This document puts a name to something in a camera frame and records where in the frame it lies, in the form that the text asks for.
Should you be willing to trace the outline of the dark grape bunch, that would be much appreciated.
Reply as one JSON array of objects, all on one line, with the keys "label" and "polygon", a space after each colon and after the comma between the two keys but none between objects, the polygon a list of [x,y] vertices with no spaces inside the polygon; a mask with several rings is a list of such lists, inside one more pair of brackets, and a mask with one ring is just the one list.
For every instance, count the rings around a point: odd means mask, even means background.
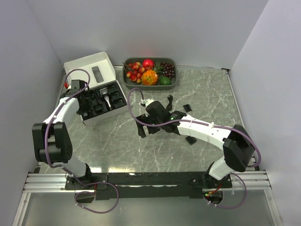
[{"label": "dark grape bunch", "polygon": [[175,66],[173,64],[169,64],[169,63],[165,63],[162,62],[161,63],[162,67],[163,67],[163,75],[165,77],[168,77],[169,79],[172,79],[175,75]]}]

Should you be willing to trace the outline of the white hair clipper box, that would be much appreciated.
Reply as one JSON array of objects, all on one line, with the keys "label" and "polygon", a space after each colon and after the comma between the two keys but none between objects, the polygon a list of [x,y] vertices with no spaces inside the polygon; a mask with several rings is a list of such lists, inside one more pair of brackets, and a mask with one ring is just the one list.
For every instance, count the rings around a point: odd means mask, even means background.
[{"label": "white hair clipper box", "polygon": [[[99,52],[64,63],[66,73],[83,69],[90,74],[89,90],[85,91],[85,110],[80,113],[85,126],[123,113],[127,110],[126,96],[116,79],[116,73],[106,52]],[[113,109],[109,110],[100,89],[107,88]]]}]

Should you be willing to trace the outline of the black comb guard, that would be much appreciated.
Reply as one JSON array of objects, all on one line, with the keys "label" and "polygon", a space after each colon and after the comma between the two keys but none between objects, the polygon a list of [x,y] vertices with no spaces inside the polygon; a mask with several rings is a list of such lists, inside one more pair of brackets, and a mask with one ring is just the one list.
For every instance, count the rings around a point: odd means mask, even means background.
[{"label": "black comb guard", "polygon": [[185,139],[187,140],[187,142],[190,145],[193,145],[193,144],[195,144],[197,142],[197,139],[195,137],[187,136]]},{"label": "black comb guard", "polygon": [[184,108],[185,112],[187,112],[187,113],[192,111],[192,108],[189,104],[183,105],[183,108]]}]

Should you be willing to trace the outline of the green lime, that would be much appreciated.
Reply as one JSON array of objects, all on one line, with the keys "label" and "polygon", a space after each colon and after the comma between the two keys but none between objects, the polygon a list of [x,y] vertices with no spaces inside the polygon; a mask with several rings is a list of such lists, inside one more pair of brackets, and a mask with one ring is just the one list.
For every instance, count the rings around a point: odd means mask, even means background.
[{"label": "green lime", "polygon": [[163,76],[163,77],[160,77],[159,83],[160,83],[160,85],[170,85],[171,80],[168,77]]}]

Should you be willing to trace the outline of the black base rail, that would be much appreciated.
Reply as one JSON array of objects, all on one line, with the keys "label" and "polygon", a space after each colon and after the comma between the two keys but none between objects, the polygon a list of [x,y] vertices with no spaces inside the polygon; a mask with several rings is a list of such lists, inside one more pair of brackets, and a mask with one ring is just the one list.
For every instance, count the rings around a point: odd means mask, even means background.
[{"label": "black base rail", "polygon": [[202,199],[205,190],[232,188],[230,175],[216,180],[202,171],[196,172],[137,172],[92,173],[82,185],[67,177],[65,190],[96,191],[97,200],[116,198],[189,197]]}]

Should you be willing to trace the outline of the grey fruit tray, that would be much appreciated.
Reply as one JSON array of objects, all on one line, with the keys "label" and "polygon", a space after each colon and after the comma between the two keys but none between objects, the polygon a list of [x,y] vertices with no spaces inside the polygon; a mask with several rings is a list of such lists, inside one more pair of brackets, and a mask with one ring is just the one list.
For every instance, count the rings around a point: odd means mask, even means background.
[{"label": "grey fruit tray", "polygon": [[162,57],[133,57],[123,63],[123,82],[128,89],[170,90],[177,84],[174,60]]}]

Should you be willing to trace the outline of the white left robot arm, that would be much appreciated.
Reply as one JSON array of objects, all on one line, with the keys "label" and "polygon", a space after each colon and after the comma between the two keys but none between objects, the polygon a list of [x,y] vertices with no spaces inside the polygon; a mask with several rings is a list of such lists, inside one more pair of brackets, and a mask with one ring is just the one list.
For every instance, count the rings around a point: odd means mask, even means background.
[{"label": "white left robot arm", "polygon": [[86,81],[72,80],[71,88],[64,93],[53,113],[32,127],[36,160],[52,168],[62,168],[69,174],[71,183],[82,189],[92,186],[93,177],[89,166],[73,155],[66,123],[85,105],[86,89],[89,89]]}]

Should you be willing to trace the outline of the silver hair clipper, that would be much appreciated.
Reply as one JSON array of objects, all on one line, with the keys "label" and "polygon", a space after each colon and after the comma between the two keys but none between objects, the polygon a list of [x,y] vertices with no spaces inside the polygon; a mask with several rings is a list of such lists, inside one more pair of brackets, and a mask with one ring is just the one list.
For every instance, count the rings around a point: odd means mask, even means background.
[{"label": "silver hair clipper", "polygon": [[112,104],[110,101],[110,95],[109,95],[107,88],[100,89],[99,91],[100,91],[101,97],[104,100],[104,102],[106,103],[108,109],[112,110],[113,107],[112,107]]}]

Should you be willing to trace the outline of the red apple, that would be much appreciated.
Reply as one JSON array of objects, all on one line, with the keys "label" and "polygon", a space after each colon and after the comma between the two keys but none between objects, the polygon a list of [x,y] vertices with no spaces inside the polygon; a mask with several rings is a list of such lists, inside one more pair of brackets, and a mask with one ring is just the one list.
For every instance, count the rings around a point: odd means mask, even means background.
[{"label": "red apple", "polygon": [[154,67],[154,61],[153,60],[151,60],[151,59],[145,59],[144,61],[143,61],[143,67],[145,68],[145,69],[152,69],[153,67]]}]

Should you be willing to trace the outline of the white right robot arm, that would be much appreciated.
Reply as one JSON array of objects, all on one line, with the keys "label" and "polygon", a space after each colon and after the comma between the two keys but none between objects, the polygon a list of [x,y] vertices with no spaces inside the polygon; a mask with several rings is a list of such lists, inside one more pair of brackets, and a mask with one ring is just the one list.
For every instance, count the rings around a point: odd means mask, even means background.
[{"label": "white right robot arm", "polygon": [[146,136],[164,130],[208,142],[223,151],[223,157],[214,161],[201,178],[206,188],[217,187],[232,172],[245,172],[255,151],[245,129],[240,125],[223,127],[198,120],[180,111],[169,112],[159,101],[142,99],[145,113],[135,117],[138,134]]}]

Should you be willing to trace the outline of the red yellow cherry bunch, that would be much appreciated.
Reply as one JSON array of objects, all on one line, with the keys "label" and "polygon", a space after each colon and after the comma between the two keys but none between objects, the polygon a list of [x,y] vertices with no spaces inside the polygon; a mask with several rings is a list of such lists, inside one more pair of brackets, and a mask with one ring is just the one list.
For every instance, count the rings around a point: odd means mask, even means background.
[{"label": "red yellow cherry bunch", "polygon": [[145,68],[142,66],[140,62],[125,64],[124,68],[126,70],[126,77],[131,82],[141,84],[142,75],[145,72]]}]

